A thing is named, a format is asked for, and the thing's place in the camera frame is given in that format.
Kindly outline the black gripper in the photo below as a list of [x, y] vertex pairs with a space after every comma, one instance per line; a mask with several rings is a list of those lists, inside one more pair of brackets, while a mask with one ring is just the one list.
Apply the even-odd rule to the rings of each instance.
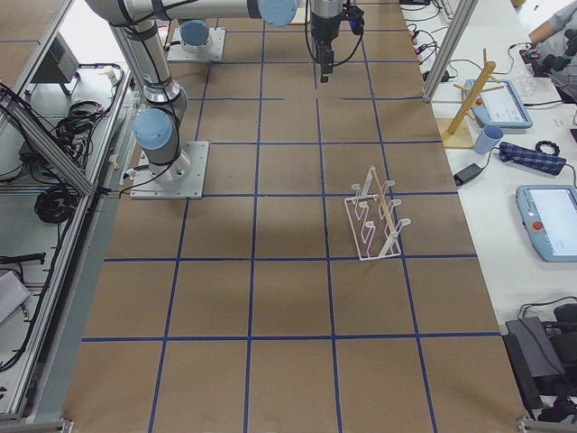
[[338, 36], [341, 22], [341, 2], [312, 0], [311, 33], [320, 66], [320, 82], [327, 83], [334, 69], [332, 41]]

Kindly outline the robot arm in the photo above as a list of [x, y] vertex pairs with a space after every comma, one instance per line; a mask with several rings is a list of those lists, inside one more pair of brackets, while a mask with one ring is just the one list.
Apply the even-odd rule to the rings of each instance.
[[180, 124], [187, 110], [186, 92], [172, 77], [156, 22], [179, 23], [182, 44], [202, 47], [210, 39], [206, 22], [217, 18], [245, 18], [284, 27], [297, 15], [297, 1], [91, 1], [89, 7], [119, 33], [121, 51], [142, 82], [147, 103], [133, 124], [152, 177], [173, 184], [189, 173], [191, 161], [180, 140]]
[[210, 27], [204, 20], [188, 20], [179, 25], [179, 32], [181, 45], [194, 50], [207, 44]]

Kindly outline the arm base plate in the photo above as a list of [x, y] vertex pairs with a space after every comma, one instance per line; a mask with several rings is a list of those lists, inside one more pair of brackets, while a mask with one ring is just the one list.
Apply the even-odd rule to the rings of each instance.
[[193, 45], [182, 40], [180, 29], [177, 28], [169, 46], [167, 60], [171, 63], [220, 63], [223, 61], [225, 34], [224, 27], [210, 27], [205, 43]]
[[150, 165], [144, 151], [139, 163], [148, 165], [136, 172], [134, 182], [140, 184], [129, 190], [133, 199], [200, 199], [203, 196], [209, 142], [186, 142], [181, 145], [180, 156], [164, 171]]

